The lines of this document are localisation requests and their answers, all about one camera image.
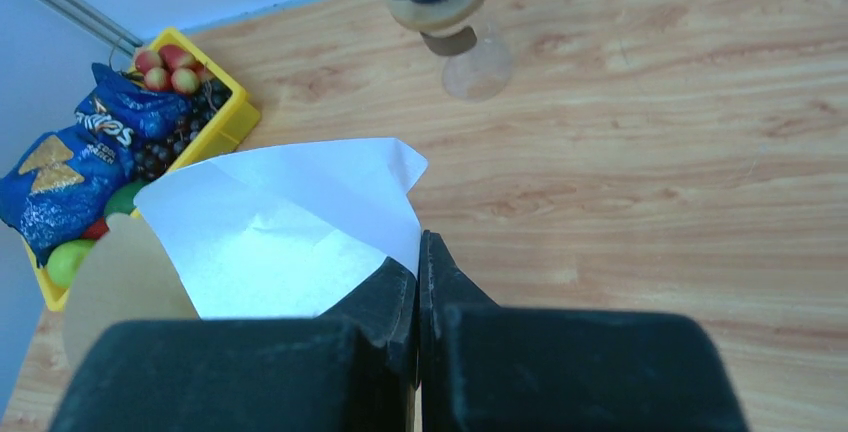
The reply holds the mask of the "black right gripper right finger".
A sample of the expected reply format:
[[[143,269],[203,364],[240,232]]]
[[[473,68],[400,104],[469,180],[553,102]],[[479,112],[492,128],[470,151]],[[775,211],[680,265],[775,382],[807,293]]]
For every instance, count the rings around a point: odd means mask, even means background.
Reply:
[[[689,317],[506,307],[425,232],[419,262],[427,431],[745,431],[720,354]]]

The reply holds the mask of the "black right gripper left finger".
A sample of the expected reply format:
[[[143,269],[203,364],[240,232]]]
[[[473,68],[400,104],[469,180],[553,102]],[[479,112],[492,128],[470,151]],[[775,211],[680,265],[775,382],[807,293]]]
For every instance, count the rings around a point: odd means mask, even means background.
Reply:
[[[312,319],[134,320],[95,342],[54,431],[409,431],[417,282],[388,259]]]

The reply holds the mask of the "white paper coffee filter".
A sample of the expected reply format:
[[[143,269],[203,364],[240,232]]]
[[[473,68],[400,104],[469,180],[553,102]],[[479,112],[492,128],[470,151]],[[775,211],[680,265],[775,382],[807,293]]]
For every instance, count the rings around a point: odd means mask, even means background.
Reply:
[[[396,138],[278,145],[183,167],[134,203],[201,318],[315,317],[386,260],[417,273],[408,195],[427,167]]]

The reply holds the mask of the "brown paper coffee filter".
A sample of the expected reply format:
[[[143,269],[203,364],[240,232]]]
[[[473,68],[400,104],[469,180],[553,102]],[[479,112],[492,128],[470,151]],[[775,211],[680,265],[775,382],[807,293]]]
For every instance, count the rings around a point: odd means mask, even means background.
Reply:
[[[141,217],[112,214],[109,231],[81,263],[64,307],[62,340],[71,371],[112,325],[199,317],[161,242]]]

